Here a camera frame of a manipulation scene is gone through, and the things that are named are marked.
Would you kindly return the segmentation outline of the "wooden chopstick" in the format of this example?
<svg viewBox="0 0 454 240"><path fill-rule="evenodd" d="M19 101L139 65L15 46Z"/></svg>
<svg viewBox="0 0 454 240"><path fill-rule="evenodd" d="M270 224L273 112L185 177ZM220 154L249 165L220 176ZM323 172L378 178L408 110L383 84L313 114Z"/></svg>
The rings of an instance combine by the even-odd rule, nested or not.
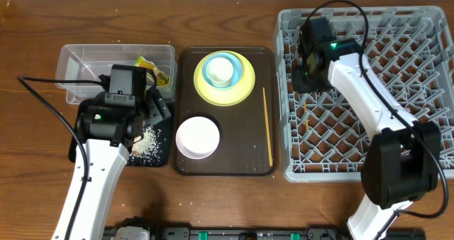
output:
<svg viewBox="0 0 454 240"><path fill-rule="evenodd" d="M265 129L266 129L266 136L267 136L267 151L268 151L268 158L269 158L269 166L273 166L273 158L272 158L272 142L270 138L270 125L269 125L269 116L267 111L267 97L265 88L262 88L262 97L263 97L263 107L264 107L264 116L265 116Z"/></svg>
<svg viewBox="0 0 454 240"><path fill-rule="evenodd" d="M308 114L308 109L307 109L307 103L304 102L304 123L305 123L305 131L309 131L309 114Z"/></svg>

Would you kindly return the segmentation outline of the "green orange snack wrapper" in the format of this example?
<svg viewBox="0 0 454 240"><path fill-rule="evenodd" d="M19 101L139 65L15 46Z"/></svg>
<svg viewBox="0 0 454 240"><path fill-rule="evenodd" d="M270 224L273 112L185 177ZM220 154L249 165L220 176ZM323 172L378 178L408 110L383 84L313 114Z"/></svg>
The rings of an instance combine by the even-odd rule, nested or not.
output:
<svg viewBox="0 0 454 240"><path fill-rule="evenodd" d="M146 80L148 86L156 84L157 86L164 87L170 81L170 78L162 70L160 70L155 63L146 60L143 56L138 57L135 62L135 66L148 69Z"/></svg>

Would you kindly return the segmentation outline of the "light blue bowl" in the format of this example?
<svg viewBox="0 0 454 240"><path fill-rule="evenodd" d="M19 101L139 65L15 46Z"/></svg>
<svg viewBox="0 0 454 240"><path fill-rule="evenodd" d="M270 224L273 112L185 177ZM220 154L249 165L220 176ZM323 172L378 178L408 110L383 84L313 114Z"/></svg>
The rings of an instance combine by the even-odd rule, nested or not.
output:
<svg viewBox="0 0 454 240"><path fill-rule="evenodd" d="M242 76L243 67L240 63L240 60L235 55L233 55L232 53L227 53L227 52L212 53L212 54L208 55L208 58L205 60L205 62L202 65L202 75L203 75L204 79L212 87L215 87L212 85L212 83L207 75L207 72L206 72L207 64L214 58L226 58L233 64L233 77L231 80L231 84L227 87L216 87L216 88L225 89L225 88L232 87L233 85L235 85Z"/></svg>

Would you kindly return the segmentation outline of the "pink white small bowl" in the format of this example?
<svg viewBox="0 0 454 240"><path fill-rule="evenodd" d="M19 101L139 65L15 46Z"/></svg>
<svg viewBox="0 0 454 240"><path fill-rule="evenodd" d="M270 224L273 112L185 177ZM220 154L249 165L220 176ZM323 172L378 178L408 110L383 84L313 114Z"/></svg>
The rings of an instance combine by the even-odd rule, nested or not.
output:
<svg viewBox="0 0 454 240"><path fill-rule="evenodd" d="M210 156L218 147L221 135L218 126L203 116L194 116L177 129L176 145L187 158L200 160Z"/></svg>

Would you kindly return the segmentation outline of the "yellow plate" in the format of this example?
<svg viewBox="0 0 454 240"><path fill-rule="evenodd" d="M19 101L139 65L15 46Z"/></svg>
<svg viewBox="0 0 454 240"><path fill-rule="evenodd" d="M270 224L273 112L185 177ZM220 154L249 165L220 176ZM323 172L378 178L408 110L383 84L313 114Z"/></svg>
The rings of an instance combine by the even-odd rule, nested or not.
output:
<svg viewBox="0 0 454 240"><path fill-rule="evenodd" d="M251 62L240 53L231 50L220 50L214 53L227 52L235 55L243 67L243 73L239 81L232 87L225 89L212 87L202 75L202 65L208 58L206 55L196 66L194 71L194 86L201 98L210 104L228 107L242 102L252 92L255 85L255 71Z"/></svg>

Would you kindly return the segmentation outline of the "white cup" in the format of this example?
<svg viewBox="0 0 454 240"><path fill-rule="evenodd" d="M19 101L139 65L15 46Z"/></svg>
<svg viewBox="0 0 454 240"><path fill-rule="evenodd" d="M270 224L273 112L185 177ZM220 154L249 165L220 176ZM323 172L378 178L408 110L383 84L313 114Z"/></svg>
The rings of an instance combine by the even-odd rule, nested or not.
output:
<svg viewBox="0 0 454 240"><path fill-rule="evenodd" d="M233 64L226 58L214 58L206 66L207 75L215 87L227 87L233 77Z"/></svg>

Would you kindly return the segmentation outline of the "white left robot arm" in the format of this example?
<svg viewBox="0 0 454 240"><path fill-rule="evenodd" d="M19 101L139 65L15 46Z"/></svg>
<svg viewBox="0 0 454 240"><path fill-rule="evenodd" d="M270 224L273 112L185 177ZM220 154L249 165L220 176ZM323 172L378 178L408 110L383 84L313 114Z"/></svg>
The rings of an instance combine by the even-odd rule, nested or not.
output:
<svg viewBox="0 0 454 240"><path fill-rule="evenodd" d="M100 239L126 165L167 160L171 112L158 89L100 92L79 105L72 128L74 174L54 239Z"/></svg>

